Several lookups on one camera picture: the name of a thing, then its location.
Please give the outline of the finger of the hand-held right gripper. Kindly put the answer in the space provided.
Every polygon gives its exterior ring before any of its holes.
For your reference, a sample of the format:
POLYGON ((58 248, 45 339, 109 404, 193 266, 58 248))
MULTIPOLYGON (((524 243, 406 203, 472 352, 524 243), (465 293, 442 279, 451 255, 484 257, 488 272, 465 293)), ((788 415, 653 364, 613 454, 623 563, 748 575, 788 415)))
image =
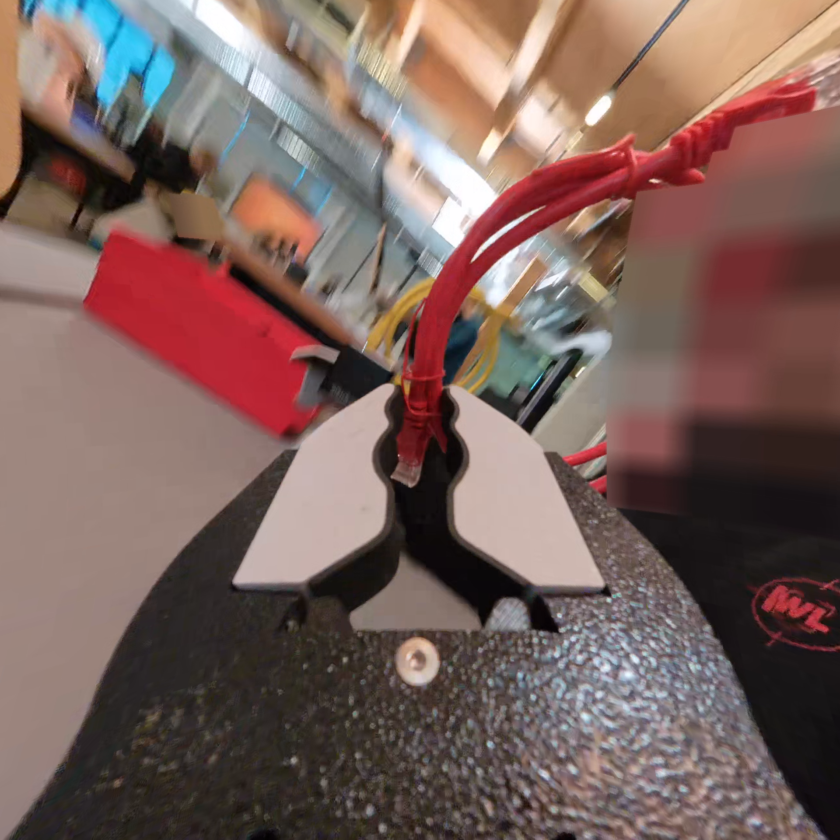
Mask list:
POLYGON ((297 408, 314 408, 328 401, 325 382, 339 357, 340 350, 328 346, 301 346, 291 353, 292 361, 306 365, 301 387, 295 398, 297 408))

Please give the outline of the red plastic bin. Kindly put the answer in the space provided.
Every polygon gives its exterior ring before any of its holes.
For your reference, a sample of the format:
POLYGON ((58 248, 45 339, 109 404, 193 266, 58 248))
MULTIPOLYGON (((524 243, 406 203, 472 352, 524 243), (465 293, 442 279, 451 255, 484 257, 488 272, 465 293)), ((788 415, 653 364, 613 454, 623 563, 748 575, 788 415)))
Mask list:
POLYGON ((323 305, 242 248, 221 266, 179 245, 115 231, 83 302, 87 315, 280 437, 320 414, 298 404, 295 351, 339 348, 350 332, 323 305))

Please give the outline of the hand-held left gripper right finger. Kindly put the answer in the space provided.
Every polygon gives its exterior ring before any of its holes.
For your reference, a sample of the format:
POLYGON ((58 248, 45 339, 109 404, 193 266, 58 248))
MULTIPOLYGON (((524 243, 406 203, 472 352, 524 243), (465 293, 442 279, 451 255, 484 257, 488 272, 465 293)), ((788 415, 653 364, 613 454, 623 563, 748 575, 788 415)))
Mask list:
POLYGON ((463 461, 448 491, 458 541, 540 595, 594 595, 606 583, 541 446, 461 387, 448 389, 463 461))

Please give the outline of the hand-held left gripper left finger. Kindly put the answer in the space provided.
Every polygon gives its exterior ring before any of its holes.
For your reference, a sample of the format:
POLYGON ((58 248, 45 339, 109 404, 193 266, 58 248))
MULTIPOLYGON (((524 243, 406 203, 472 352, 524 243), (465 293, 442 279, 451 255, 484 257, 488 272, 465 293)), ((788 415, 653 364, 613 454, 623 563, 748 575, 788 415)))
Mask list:
POLYGON ((234 574, 240 592, 374 597, 396 575, 396 502, 380 449, 393 385, 344 408, 299 446, 234 574))

